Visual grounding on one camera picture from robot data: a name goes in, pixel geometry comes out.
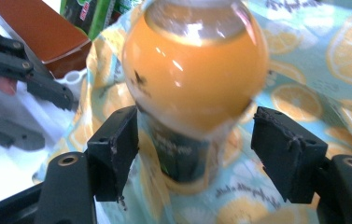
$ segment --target bottle label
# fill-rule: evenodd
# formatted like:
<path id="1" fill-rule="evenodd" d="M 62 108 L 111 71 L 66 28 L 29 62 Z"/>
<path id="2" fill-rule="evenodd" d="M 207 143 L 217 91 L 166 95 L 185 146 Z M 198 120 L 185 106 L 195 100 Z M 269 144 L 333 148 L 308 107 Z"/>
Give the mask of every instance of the bottle label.
<path id="1" fill-rule="evenodd" d="M 199 141 L 161 124 L 142 113 L 142 127 L 151 138 L 164 174 L 179 183 L 193 182 L 204 176 L 208 141 Z"/>

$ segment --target orange bottle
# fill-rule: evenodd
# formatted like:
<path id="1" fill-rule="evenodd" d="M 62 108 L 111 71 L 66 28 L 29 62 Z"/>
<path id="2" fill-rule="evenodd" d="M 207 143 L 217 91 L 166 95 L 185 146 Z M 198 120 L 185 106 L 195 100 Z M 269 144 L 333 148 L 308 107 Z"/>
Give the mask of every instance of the orange bottle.
<path id="1" fill-rule="evenodd" d="M 267 63 L 260 27 L 240 0 L 157 0 L 137 20 L 122 64 L 169 183 L 207 186 Z"/>

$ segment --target orange juice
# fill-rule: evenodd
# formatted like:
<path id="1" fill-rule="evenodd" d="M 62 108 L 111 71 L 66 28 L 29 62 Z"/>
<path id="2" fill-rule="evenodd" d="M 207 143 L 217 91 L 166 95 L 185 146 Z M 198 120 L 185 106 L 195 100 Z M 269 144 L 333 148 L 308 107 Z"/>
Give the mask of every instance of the orange juice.
<path id="1" fill-rule="evenodd" d="M 178 166 L 175 170 L 184 157 L 203 159 L 200 163 L 206 165 L 211 152 L 202 152 L 202 148 L 212 148 L 213 139 L 221 145 L 263 86 L 268 52 L 260 27 L 246 12 L 237 15 L 241 19 L 237 18 L 236 27 L 228 24 L 231 31 L 224 36 L 218 29 L 227 27 L 225 22 L 208 31 L 204 27 L 216 25 L 218 18 L 227 20 L 234 14 L 232 9 L 185 10 L 172 5 L 162 8 L 162 19 L 153 12 L 149 15 L 151 8 L 135 22 L 124 45 L 126 83 L 148 115 L 148 126 L 156 130 L 151 133 L 156 147 L 164 147 L 164 154 L 167 151 L 162 161 Z M 166 17 L 188 17 L 190 23 L 182 26 Z M 157 150 L 161 160 L 161 150 Z M 169 166 L 162 165 L 166 174 Z M 201 170 L 197 163 L 194 166 L 192 170 Z M 168 175 L 180 182 L 194 179 Z"/>

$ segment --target human hand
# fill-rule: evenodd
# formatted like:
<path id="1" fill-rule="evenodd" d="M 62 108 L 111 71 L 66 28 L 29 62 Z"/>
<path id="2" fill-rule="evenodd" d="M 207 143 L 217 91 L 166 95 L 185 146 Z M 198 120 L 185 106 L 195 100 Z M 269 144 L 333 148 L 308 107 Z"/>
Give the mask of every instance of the human hand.
<path id="1" fill-rule="evenodd" d="M 0 91 L 14 95 L 16 93 L 17 80 L 9 77 L 0 77 Z"/>

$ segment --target bottle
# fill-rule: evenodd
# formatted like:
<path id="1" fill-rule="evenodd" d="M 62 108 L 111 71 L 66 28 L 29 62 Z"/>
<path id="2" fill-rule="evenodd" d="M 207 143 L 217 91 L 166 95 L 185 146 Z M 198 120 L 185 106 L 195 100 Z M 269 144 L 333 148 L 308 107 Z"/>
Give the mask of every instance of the bottle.
<path id="1" fill-rule="evenodd" d="M 267 63 L 260 27 L 240 0 L 157 0 L 134 23 L 122 66 L 170 189 L 195 193 L 216 176 Z"/>

